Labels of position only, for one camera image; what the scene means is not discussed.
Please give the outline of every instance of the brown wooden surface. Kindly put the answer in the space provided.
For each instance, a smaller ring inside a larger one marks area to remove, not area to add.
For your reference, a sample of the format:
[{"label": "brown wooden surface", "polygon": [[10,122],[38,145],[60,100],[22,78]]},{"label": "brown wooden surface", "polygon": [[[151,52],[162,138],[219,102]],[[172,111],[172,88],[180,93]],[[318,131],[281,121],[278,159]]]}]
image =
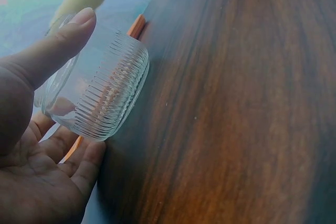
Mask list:
[{"label": "brown wooden surface", "polygon": [[336,0],[153,0],[106,222],[336,223]]}]

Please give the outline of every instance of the fingernail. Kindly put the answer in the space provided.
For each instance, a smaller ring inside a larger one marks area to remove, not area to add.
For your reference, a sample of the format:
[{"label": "fingernail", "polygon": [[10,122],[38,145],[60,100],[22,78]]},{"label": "fingernail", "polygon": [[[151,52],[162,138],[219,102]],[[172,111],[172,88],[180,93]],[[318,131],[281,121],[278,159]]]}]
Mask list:
[{"label": "fingernail", "polygon": [[69,24],[78,24],[82,25],[85,22],[89,21],[94,16],[94,10],[91,7],[84,8],[79,13],[77,13]]}]

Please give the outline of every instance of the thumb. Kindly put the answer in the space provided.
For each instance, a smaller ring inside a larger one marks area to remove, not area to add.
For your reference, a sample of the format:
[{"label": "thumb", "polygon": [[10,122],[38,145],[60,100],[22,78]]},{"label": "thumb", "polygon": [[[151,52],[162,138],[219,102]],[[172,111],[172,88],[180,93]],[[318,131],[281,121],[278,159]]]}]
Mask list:
[{"label": "thumb", "polygon": [[95,25],[94,11],[85,8],[55,34],[0,59],[0,155],[10,152],[27,129],[34,90],[79,53]]},{"label": "thumb", "polygon": [[85,8],[53,35],[15,55],[0,59],[0,66],[17,74],[36,90],[79,53],[88,42],[95,25],[93,9]]}]

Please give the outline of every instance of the glass jar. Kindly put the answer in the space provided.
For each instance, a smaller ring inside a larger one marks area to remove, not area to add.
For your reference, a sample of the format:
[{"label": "glass jar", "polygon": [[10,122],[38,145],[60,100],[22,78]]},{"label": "glass jar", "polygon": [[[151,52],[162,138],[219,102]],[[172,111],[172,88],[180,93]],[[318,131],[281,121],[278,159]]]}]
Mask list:
[{"label": "glass jar", "polygon": [[[58,19],[50,31],[73,17]],[[127,118],[148,70],[141,42],[97,22],[83,50],[35,91],[34,105],[74,133],[103,141]]]}]

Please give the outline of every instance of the hand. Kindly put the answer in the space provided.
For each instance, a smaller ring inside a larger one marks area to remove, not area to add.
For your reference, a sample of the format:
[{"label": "hand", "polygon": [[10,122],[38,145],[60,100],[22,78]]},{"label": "hand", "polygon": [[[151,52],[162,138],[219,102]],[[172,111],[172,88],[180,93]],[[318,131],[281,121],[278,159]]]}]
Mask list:
[{"label": "hand", "polygon": [[65,163],[77,135],[64,127],[41,138],[54,122],[31,118],[34,90],[86,44],[96,25],[90,8],[53,36],[0,59],[1,223],[80,223],[105,151],[84,140]]}]

